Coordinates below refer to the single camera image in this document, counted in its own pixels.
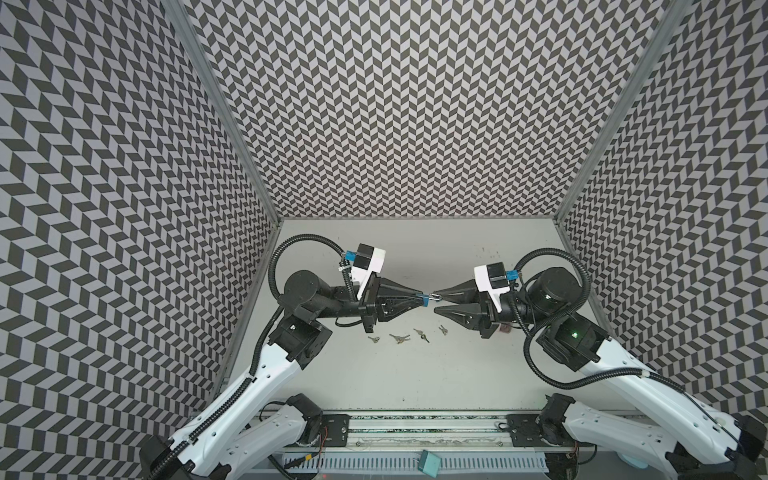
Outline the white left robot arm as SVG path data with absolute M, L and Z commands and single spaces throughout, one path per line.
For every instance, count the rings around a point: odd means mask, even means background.
M 278 287 L 281 256 L 301 242 L 323 244 L 338 256 L 342 285 L 332 287 L 300 270 Z M 376 324 L 428 304 L 427 294 L 382 277 L 385 256 L 367 244 L 346 251 L 317 234 L 295 235 L 278 245 L 267 272 L 278 307 L 257 339 L 249 367 L 169 438 L 152 436 L 141 444 L 142 478 L 239 479 L 285 447 L 321 447 L 323 411 L 304 394 L 284 400 L 265 420 L 256 416 L 325 347 L 332 331 L 324 320 L 372 333 Z

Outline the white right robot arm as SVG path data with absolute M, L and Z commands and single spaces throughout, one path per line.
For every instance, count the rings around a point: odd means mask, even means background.
M 670 479 L 756 479 L 766 426 L 691 396 L 580 314 L 591 277 L 557 248 L 475 267 L 472 279 L 435 292 L 435 313 L 491 337 L 500 325 L 523 332 L 530 370 L 555 388 L 538 415 L 551 445 L 592 444 Z

